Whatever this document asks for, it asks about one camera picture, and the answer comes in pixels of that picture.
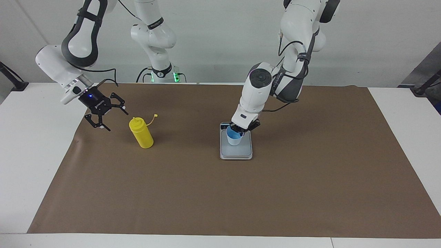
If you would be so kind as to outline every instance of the black stand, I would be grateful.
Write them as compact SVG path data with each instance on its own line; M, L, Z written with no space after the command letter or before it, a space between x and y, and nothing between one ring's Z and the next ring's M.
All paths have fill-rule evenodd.
M441 78L441 70L439 70L435 75L433 75L429 80L427 80L427 82L425 82L423 85L421 85L421 87L416 88L416 89L412 89L412 92L417 97L426 97L425 92L426 92L427 88L432 86L432 84L434 82L436 82L439 78Z
M11 91L23 91L28 86L29 82L20 82L17 80L11 72L5 67L3 63L0 62L0 71L5 75L13 84L14 88Z

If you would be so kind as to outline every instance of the green led light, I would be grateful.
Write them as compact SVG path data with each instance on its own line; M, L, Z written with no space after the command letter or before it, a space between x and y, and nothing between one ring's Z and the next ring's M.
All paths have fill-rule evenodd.
M177 73L173 73L174 77L175 77L175 82L178 83L179 82L179 75Z

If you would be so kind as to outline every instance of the blue liquid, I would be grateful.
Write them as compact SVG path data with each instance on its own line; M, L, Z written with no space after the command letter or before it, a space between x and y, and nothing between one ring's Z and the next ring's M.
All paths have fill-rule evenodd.
M230 137L231 139L240 139L243 136L243 133L238 133L233 131L233 129L231 129L230 126L227 127L227 135L228 137Z

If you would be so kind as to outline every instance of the brown paper mat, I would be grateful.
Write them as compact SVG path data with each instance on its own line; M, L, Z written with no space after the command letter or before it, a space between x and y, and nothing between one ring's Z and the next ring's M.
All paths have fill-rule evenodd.
M263 113L251 161L219 158L219 123L239 86L101 90L125 98L130 115L107 114L112 132L81 122L29 233L441 238L441 217L366 88L304 87L299 103ZM154 113L144 150L128 122Z

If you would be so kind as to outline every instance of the yellow bottle cap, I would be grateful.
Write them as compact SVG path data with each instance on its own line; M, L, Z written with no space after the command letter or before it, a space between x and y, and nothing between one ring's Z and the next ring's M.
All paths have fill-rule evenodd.
M129 127L132 132L139 132L146 127L146 122L140 117L133 117L129 122Z

